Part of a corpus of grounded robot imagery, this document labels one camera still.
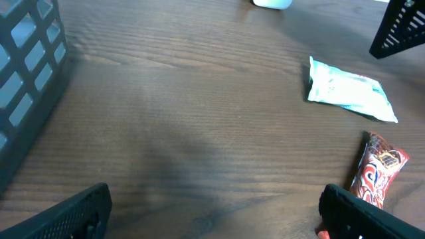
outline candy wrapper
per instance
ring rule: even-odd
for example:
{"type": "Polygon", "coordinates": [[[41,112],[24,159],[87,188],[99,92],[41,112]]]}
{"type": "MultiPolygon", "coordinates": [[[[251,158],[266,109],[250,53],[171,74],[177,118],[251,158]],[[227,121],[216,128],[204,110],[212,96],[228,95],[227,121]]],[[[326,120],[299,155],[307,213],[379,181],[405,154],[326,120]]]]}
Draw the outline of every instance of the candy wrapper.
{"type": "MultiPolygon", "coordinates": [[[[350,193],[382,209],[390,184],[408,160],[402,149],[389,145],[380,135],[370,132],[350,193]]],[[[327,231],[319,232],[318,236],[329,238],[327,231]]]]}
{"type": "Polygon", "coordinates": [[[309,101],[333,104],[378,120],[398,123],[381,84],[376,80],[328,66],[310,56],[310,81],[313,84],[309,101]]]}

